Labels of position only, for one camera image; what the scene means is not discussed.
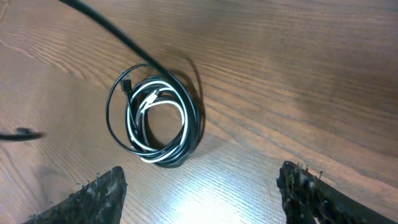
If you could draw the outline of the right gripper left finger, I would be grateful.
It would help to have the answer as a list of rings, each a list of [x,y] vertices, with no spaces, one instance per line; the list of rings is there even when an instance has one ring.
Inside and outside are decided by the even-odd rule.
[[[48,210],[33,214],[28,224],[50,223],[104,223],[121,221],[127,183],[123,168],[113,167],[92,182],[82,185],[62,202]]]

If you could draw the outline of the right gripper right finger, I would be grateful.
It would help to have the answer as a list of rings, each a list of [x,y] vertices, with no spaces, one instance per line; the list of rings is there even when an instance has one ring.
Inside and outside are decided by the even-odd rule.
[[[276,182],[287,224],[395,224],[291,161],[283,162]]]

